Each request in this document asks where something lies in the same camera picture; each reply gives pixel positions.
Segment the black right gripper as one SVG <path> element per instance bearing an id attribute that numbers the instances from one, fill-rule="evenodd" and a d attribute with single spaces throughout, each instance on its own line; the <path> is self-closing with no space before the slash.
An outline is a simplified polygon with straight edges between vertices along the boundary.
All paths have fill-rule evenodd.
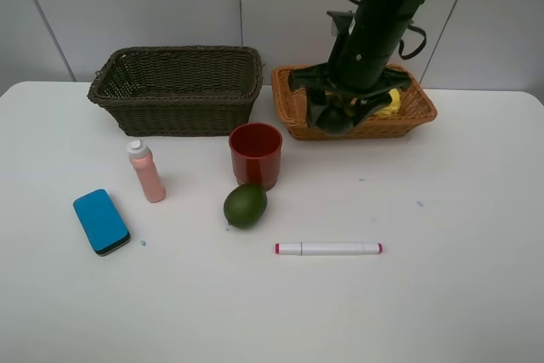
<path id="1" fill-rule="evenodd" d="M 309 128 L 328 107 L 325 91 L 349 96 L 341 98 L 347 133 L 390 105 L 389 89 L 410 87 L 410 76 L 387 64 L 411 19 L 412 0 L 361 0 L 351 33 L 336 37 L 328 61 L 291 72 L 290 89 L 306 88 Z"/>

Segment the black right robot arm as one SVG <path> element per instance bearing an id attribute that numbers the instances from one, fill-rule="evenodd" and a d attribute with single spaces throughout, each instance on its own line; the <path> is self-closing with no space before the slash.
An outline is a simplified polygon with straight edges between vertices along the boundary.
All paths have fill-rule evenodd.
<path id="1" fill-rule="evenodd" d="M 426 0 L 349 1 L 354 12 L 329 12 L 336 40 L 328 61 L 289 76 L 290 89 L 306 93 L 307 125 L 332 135 L 351 131 L 390 105 L 392 89 L 408 89 L 410 75 L 387 63 L 393 53 L 409 60 L 426 46 L 407 54 L 402 39 L 405 31 L 425 33 L 412 19 Z"/>

